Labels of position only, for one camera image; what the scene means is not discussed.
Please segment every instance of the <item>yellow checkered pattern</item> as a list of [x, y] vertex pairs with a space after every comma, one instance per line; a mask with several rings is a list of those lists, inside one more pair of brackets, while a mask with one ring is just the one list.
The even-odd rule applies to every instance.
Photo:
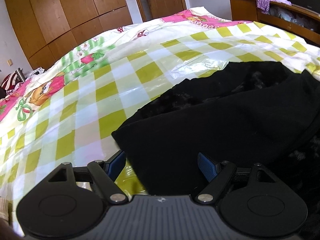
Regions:
[[[209, 76], [229, 61], [281, 61], [296, 73], [307, 68], [317, 76], [319, 60], [320, 49], [302, 38], [249, 23], [158, 44], [71, 82], [0, 138], [0, 195], [12, 203], [15, 230], [17, 203], [51, 170], [62, 162], [85, 166], [108, 159], [118, 150], [111, 132], [185, 78]], [[130, 178], [124, 177], [119, 186], [125, 190]], [[142, 190], [133, 181], [138, 186], [130, 194]]]

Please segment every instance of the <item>metal screw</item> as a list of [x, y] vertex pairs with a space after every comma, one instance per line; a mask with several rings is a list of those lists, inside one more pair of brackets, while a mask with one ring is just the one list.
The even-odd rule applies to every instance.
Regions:
[[213, 200], [213, 196], [210, 194], [201, 194], [198, 196], [198, 200], [201, 202], [210, 202]]
[[124, 194], [121, 194], [121, 193], [115, 193], [113, 195], [110, 196], [110, 199], [113, 201], [113, 202], [121, 202], [121, 201], [124, 201], [125, 200], [125, 195]]

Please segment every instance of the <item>red striped cloth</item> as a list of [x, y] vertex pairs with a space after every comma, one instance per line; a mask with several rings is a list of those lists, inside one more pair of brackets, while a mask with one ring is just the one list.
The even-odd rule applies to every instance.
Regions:
[[14, 87], [16, 86], [17, 77], [18, 75], [16, 74], [16, 72], [7, 75], [1, 84], [2, 88], [6, 91], [14, 89]]

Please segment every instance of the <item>black velvet fabric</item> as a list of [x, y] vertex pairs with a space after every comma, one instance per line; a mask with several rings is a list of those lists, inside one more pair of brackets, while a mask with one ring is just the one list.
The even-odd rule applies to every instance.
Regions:
[[206, 186], [197, 154], [240, 167], [260, 162], [308, 206], [301, 236], [320, 239], [320, 82], [276, 62], [229, 63], [184, 80], [112, 133], [150, 194]]
[[7, 92], [0, 86], [0, 99], [5, 98], [7, 96]]

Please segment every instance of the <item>purple cloth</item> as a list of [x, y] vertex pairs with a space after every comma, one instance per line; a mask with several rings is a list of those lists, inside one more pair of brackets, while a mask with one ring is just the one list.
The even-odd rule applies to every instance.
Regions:
[[262, 13], [268, 14], [271, 1], [291, 5], [291, 2], [289, 2], [288, 0], [257, 0], [257, 8], [261, 9]]

